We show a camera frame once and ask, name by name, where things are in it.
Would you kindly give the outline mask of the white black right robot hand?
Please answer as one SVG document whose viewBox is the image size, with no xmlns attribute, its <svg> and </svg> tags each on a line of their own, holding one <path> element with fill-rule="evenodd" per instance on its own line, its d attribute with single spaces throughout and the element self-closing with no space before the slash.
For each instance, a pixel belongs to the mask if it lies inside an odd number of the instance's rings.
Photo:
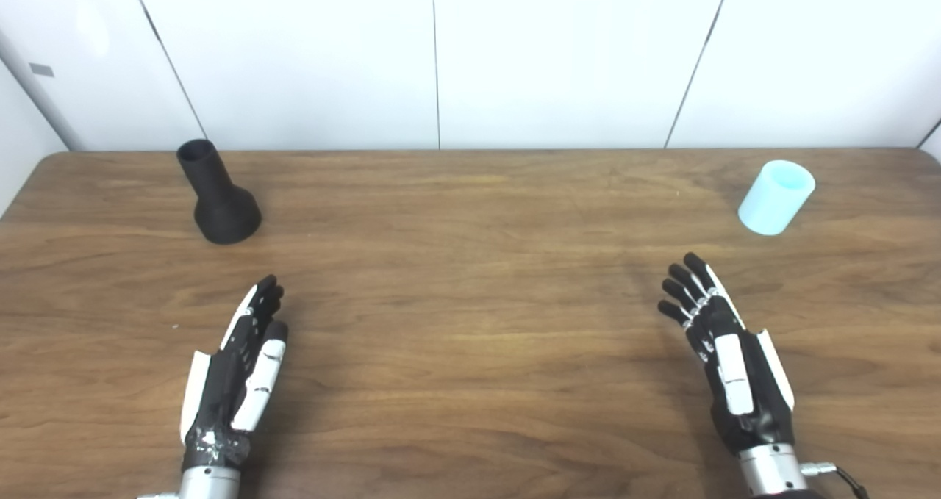
<svg viewBox="0 0 941 499">
<path fill-rule="evenodd" d="M 795 396 L 767 329 L 751 331 L 725 285 L 699 255 L 669 265 L 656 307 L 679 328 L 703 366 L 710 417 L 732 455 L 759 446 L 795 445 Z"/>
</svg>

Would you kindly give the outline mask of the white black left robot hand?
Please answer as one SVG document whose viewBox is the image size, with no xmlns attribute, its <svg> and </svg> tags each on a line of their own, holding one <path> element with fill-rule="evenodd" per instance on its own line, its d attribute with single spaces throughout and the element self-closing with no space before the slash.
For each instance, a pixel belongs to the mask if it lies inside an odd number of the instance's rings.
<svg viewBox="0 0 941 499">
<path fill-rule="evenodd" d="M 182 471 L 244 465 L 285 358 L 289 328 L 275 318 L 284 294 L 266 276 L 236 308 L 218 350 L 194 353 L 179 419 Z"/>
</svg>

